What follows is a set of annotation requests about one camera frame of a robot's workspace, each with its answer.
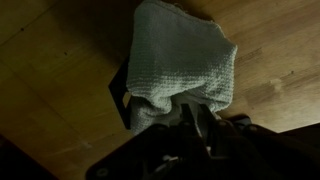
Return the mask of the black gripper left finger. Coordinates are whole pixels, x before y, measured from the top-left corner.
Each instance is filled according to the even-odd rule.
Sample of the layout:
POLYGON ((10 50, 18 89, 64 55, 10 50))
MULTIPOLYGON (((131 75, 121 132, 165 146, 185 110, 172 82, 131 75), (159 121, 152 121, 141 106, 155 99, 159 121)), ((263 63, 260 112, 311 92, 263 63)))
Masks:
POLYGON ((199 131, 196 127, 196 121, 193 118, 191 109, 188 104, 181 105, 181 121, 179 129, 185 136, 199 136, 199 131))

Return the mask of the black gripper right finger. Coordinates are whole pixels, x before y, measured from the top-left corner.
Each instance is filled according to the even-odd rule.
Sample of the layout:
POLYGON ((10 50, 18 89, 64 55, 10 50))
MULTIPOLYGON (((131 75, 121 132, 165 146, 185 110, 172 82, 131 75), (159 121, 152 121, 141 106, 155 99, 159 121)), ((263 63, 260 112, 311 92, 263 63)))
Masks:
POLYGON ((201 104, 199 107, 199 129, 202 134, 208 134, 217 122, 216 117, 210 111, 210 109, 205 105, 201 104))

